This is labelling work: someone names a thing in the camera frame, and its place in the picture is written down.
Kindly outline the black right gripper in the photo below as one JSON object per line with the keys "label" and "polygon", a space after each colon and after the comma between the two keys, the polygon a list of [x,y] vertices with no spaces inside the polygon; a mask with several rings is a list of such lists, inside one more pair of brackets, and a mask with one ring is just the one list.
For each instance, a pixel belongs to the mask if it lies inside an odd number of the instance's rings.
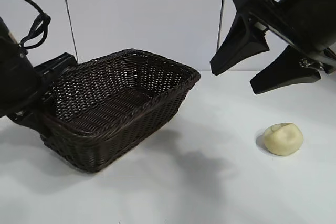
{"label": "black right gripper", "polygon": [[335,0],[233,0],[237,13],[222,45],[210,60],[220,75],[239,62],[269,51],[271,31],[289,46],[250,80],[254,94],[321,79],[318,70],[302,67],[303,58],[335,71]]}

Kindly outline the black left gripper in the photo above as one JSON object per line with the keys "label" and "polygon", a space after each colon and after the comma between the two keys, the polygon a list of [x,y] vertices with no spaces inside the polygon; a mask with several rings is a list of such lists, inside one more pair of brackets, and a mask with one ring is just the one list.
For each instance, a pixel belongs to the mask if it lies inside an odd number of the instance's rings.
{"label": "black left gripper", "polygon": [[41,118],[46,111],[40,105],[41,92],[76,65],[75,57],[64,52],[33,67],[1,20],[1,117],[10,114],[12,122],[38,132],[43,141],[50,138],[51,131]]}

